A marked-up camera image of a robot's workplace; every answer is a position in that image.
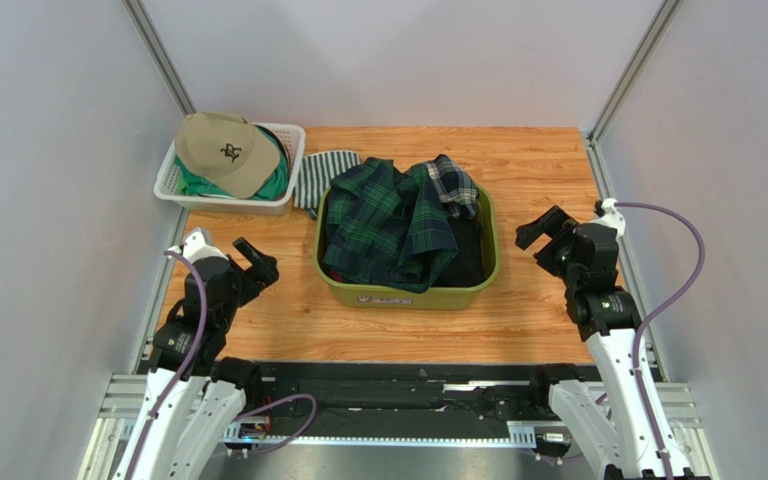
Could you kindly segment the green plaid skirt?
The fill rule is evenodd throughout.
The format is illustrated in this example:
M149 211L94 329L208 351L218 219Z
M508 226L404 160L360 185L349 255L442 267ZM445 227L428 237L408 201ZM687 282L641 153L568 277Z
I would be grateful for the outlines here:
M412 293L429 290L458 254L424 165L405 172L369 158L334 177L326 199L322 263L343 280Z

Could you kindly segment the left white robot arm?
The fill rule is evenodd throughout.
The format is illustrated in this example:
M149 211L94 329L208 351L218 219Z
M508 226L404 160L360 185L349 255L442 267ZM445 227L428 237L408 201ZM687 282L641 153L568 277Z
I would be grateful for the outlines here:
M279 278L277 261L244 238L246 268L197 228L166 256L187 269L184 296L153 338L146 387L116 479L197 479L224 432L263 401L260 365L223 356L239 308Z

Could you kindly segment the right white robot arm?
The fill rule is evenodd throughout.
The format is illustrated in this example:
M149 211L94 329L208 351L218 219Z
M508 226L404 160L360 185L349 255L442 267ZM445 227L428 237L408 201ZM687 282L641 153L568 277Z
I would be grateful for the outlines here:
M534 374L534 403L565 424L597 479L696 479L648 364L643 336L653 318L641 316L618 282L626 227L619 206L612 198L598 202L588 222L553 206L516 230L522 250L548 237L534 258L565 286L568 317L595 361L609 409L600 408L571 364L546 365Z

